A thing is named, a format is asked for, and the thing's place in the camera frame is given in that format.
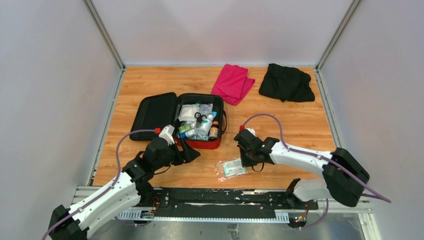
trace black bag lid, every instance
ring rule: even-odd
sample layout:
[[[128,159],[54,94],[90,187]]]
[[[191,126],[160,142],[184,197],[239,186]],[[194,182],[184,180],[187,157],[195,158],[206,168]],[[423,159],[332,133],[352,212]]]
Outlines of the black bag lid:
[[[175,92],[144,98],[138,107],[131,132],[141,129],[163,129],[167,125],[172,125],[175,120],[177,99]],[[151,140],[157,136],[158,134],[154,132],[138,132],[131,134],[129,138],[133,141],[140,141]]]

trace folded cloth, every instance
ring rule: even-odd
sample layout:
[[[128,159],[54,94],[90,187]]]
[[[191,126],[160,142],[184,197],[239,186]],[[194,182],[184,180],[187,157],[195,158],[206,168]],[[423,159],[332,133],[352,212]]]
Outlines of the folded cloth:
[[[271,63],[263,77],[259,94],[282,102],[313,102],[315,95],[309,87],[310,81],[311,76],[297,68]]]
[[[247,76],[247,68],[225,64],[211,94],[222,97],[225,102],[231,105],[237,105],[246,97],[255,83],[254,79]]]

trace medicine bottle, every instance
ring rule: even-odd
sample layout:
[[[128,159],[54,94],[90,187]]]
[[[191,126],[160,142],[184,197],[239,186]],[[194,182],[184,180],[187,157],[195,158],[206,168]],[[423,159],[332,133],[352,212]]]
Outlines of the medicine bottle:
[[[180,139],[188,139],[196,135],[196,129],[191,129],[179,134]]]
[[[209,131],[209,141],[214,141],[218,139],[218,133],[220,132],[220,123],[214,121]]]
[[[212,126],[212,121],[214,120],[214,115],[209,114],[205,120],[201,123],[199,129],[197,130],[201,135],[208,135],[209,130]]]

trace wooden table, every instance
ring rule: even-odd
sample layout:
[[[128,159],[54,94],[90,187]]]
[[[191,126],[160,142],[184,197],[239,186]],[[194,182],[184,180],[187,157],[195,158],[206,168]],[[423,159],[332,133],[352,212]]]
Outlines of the wooden table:
[[[145,97],[167,92],[210,94],[222,67],[128,67],[119,92],[110,128],[101,153],[93,185],[109,182],[117,173],[115,148],[123,135],[131,130],[140,101]],[[221,145],[215,150],[198,149],[201,156],[189,164],[172,166],[166,173],[156,175],[150,183],[154,187],[202,188],[255,188],[285,189],[295,178],[311,179],[317,176],[287,165],[266,164],[262,172],[253,172],[218,182],[215,164],[240,157],[233,138],[247,118],[257,113],[269,113],[282,123],[284,139],[289,144],[321,151],[335,149],[331,131],[323,108],[312,68],[299,68],[308,73],[310,87],[315,93],[314,102],[281,102],[259,95],[267,67],[249,67],[248,77],[256,80],[253,88],[237,106],[225,103],[228,128]],[[256,130],[256,135],[280,138],[277,123],[270,117],[252,119],[246,127]],[[120,146],[119,156],[124,166],[139,151],[144,151],[149,141],[132,141],[127,138]]]

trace medical supply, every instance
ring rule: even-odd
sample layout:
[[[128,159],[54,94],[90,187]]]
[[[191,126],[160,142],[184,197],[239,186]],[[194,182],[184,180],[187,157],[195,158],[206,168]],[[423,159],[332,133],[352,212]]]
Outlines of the medical supply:
[[[190,125],[191,129],[195,129],[196,128],[196,121],[182,121],[181,122],[181,126],[183,125]]]
[[[217,112],[216,111],[213,111],[211,114],[212,114],[213,118],[215,118],[217,116]]]
[[[193,129],[193,128],[190,124],[184,124],[184,125],[182,125],[178,128],[178,131],[179,131],[180,134],[182,134],[182,133],[187,132],[191,129]]]
[[[214,121],[209,130],[209,141],[217,140],[219,132],[220,132],[220,123],[218,121]]]
[[[214,116],[209,114],[207,118],[201,123],[198,132],[201,135],[207,135],[212,126],[212,121],[214,120]]]
[[[207,115],[202,115],[200,112],[196,112],[194,117],[197,119],[196,128],[199,128],[203,121],[208,117]]]
[[[183,133],[180,133],[178,136],[180,139],[188,139],[196,135],[196,129],[191,129],[188,131],[185,131]]]
[[[195,122],[195,114],[199,112],[199,107],[196,104],[186,104],[181,106],[181,111],[179,112],[178,120],[182,121],[192,121]]]
[[[199,105],[199,113],[201,115],[209,115],[212,113],[212,109],[214,108],[214,104],[200,104]]]
[[[194,139],[195,140],[208,141],[209,140],[209,136],[208,135],[202,135],[202,134],[199,133],[199,131],[197,131],[197,134],[194,135]]]
[[[248,173],[246,168],[242,166],[240,157],[230,161],[219,161],[215,164],[215,170],[216,175],[218,175],[218,182]]]

